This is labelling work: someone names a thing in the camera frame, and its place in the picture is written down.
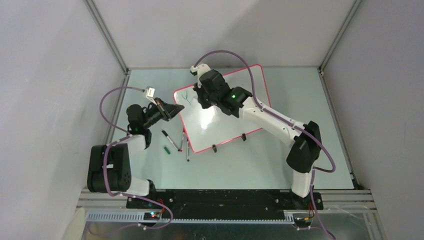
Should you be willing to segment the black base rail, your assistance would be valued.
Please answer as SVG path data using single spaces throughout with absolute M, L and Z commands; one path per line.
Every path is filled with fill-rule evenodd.
M 168 207 L 163 218 L 177 220 L 283 220 L 285 211 L 323 210 L 322 196 L 299 197 L 278 189 L 167 189 L 152 191 L 148 199 Z

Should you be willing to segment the red-capped whiteboard marker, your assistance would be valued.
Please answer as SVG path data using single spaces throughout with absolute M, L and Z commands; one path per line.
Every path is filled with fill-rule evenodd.
M 180 146 L 179 146 L 179 152 L 183 152 L 184 149 L 184 142 L 185 142 L 185 131 L 182 132 L 182 136 L 181 136 L 181 141 L 180 141 Z

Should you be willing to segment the left electronics board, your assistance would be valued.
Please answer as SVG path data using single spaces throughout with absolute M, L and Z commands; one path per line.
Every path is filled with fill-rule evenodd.
M 161 213 L 160 212 L 145 212 L 143 215 L 144 221 L 159 221 L 161 219 Z

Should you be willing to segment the pink-framed whiteboard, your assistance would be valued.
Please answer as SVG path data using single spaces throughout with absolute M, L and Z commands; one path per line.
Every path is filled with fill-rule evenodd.
M 249 66 L 249 68 L 253 75 L 256 96 L 261 102 L 270 105 L 271 102 L 262 66 L 254 64 Z M 247 68 L 241 68 L 222 75 L 231 88 L 242 87 L 252 92 L 251 79 Z M 217 147 L 241 138 L 243 134 L 249 135 L 261 130 L 260 127 L 252 122 L 222 113 L 216 106 L 202 109 L 192 85 L 174 91 L 173 98 L 177 105 L 184 106 L 179 115 L 191 150 L 194 153 L 201 153 L 212 149 L 214 145 Z

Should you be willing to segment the blue-capped whiteboard marker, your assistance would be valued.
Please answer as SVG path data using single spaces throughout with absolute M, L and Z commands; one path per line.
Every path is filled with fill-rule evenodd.
M 186 140 L 186 161 L 190 162 L 190 142 Z

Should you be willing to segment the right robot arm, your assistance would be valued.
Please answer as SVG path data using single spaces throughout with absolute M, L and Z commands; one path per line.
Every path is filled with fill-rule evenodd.
M 319 126 L 313 121 L 295 121 L 258 100 L 251 91 L 230 87 L 223 75 L 208 65 L 192 66 L 190 73 L 197 77 L 193 89 L 203 109 L 217 107 L 227 116 L 252 122 L 289 147 L 286 162 L 293 170 L 290 201 L 297 209 L 308 206 L 312 170 L 322 149 Z

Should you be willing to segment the electronics board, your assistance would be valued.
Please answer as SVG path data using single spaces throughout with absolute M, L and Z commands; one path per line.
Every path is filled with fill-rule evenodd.
M 312 221 L 309 217 L 295 217 L 294 218 L 294 226 L 296 228 L 304 229 L 309 228 L 312 224 Z
M 159 221 L 161 219 L 161 213 L 160 212 L 145 212 L 143 215 L 144 221 Z

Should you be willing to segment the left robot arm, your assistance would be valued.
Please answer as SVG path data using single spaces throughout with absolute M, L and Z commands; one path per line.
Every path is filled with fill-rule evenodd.
M 92 193 L 129 194 L 139 196 L 145 208 L 153 208 L 158 194 L 150 190 L 147 179 L 133 176 L 137 155 L 151 143 L 150 127 L 160 120 L 170 121 L 185 107 L 170 104 L 156 97 L 146 107 L 132 104 L 126 109 L 127 135 L 115 143 L 91 148 L 87 173 L 87 188 Z

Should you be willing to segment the black-capped whiteboard marker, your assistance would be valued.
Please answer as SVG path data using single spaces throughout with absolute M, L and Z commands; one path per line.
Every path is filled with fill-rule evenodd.
M 168 139 L 168 141 L 171 143 L 171 145 L 179 152 L 180 148 L 177 146 L 177 144 L 171 139 L 171 137 L 169 136 L 169 134 L 165 131 L 162 130 L 161 131 L 162 134 Z

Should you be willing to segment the right electronics board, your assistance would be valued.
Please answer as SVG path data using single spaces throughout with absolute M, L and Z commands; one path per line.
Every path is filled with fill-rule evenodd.
M 295 217 L 294 218 L 294 226 L 296 228 L 304 229 L 309 228 L 312 224 L 312 221 L 309 217 Z

